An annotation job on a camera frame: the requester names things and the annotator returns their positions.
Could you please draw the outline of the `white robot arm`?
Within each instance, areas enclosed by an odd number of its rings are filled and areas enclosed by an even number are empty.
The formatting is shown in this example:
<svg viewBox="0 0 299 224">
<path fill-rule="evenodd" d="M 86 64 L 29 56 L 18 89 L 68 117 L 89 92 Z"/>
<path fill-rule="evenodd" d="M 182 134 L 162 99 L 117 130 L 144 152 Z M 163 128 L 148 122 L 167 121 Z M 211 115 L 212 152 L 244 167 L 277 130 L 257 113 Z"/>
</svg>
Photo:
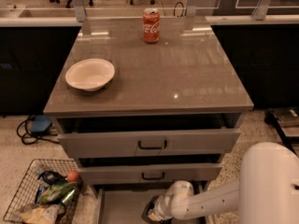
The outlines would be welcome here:
<svg viewBox="0 0 299 224">
<path fill-rule="evenodd" d="M 173 183 L 149 208 L 154 221 L 195 219 L 237 211 L 239 224 L 299 224 L 299 158 L 261 142 L 245 153 L 237 180 L 196 194 L 188 181 Z"/>
</svg>

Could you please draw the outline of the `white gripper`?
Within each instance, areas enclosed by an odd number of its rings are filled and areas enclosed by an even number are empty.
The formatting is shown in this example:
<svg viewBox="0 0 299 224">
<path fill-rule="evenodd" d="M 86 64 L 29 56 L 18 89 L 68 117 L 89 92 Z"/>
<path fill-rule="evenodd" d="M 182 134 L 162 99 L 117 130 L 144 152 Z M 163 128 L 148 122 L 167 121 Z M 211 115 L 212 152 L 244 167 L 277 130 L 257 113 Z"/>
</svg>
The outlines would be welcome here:
<svg viewBox="0 0 299 224">
<path fill-rule="evenodd" d="M 172 218 L 170 212 L 170 197 L 161 195 L 154 203 L 154 213 L 148 214 L 148 218 L 152 221 L 160 222 Z"/>
</svg>

